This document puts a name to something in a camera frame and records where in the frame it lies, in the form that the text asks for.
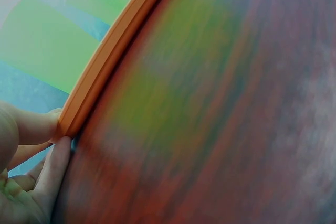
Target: green paper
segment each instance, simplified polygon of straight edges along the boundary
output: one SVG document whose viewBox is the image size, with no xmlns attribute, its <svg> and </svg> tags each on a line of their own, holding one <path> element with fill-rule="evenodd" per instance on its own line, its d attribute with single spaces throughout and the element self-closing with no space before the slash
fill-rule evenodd
<svg viewBox="0 0 336 224">
<path fill-rule="evenodd" d="M 68 93 L 97 46 L 40 0 L 21 0 L 0 29 L 0 60 Z"/>
<path fill-rule="evenodd" d="M 107 24 L 113 24 L 126 6 L 128 0 L 67 0 L 72 5 Z"/>
</svg>

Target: orange plastic edge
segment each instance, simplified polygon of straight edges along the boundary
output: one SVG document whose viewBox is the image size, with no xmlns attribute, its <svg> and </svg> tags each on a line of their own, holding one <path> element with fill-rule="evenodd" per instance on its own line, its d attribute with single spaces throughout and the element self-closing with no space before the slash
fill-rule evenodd
<svg viewBox="0 0 336 224">
<path fill-rule="evenodd" d="M 75 137 L 111 71 L 157 0 L 131 0 L 93 54 L 58 120 L 54 139 Z"/>
</svg>

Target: blue surface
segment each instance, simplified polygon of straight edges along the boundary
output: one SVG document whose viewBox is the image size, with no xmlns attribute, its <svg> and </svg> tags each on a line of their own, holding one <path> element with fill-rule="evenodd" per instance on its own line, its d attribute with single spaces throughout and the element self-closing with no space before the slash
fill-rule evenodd
<svg viewBox="0 0 336 224">
<path fill-rule="evenodd" d="M 0 100 L 24 110 L 44 113 L 55 108 L 62 108 L 68 95 L 0 61 Z M 38 153 L 11 170 L 9 175 L 28 172 L 46 156 L 47 151 Z"/>
</svg>

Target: finger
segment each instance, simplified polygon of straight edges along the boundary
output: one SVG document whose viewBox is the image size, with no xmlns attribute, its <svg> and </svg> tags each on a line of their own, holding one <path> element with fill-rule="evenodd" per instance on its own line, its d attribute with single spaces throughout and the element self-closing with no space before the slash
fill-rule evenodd
<svg viewBox="0 0 336 224">
<path fill-rule="evenodd" d="M 26 175 L 17 175 L 11 177 L 24 191 L 33 190 L 39 177 L 45 158 L 40 161 L 33 169 L 31 169 Z"/>
<path fill-rule="evenodd" d="M 44 143 L 52 138 L 57 128 L 59 112 L 34 113 L 5 102 L 0 102 L 0 111 L 0 124 L 6 124 L 10 133 L 3 137 L 19 145 Z"/>
<path fill-rule="evenodd" d="M 32 156 L 36 155 L 41 151 L 44 151 L 46 148 L 50 146 L 52 146 L 52 144 L 49 142 L 38 145 L 19 145 L 19 147 L 16 150 L 16 153 L 14 154 L 14 157 L 7 166 L 7 169 L 8 170 L 14 169 L 18 165 L 30 159 Z"/>
<path fill-rule="evenodd" d="M 51 215 L 64 172 L 67 168 L 71 150 L 71 139 L 61 138 L 51 153 L 47 155 L 42 172 L 31 196 L 40 205 L 43 212 Z"/>
</svg>

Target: red surface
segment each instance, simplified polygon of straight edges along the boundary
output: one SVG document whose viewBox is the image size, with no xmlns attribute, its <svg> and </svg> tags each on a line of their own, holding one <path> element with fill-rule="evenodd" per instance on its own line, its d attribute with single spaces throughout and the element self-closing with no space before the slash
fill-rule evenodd
<svg viewBox="0 0 336 224">
<path fill-rule="evenodd" d="M 55 223 L 334 223 L 335 0 L 162 0 Z"/>
</svg>

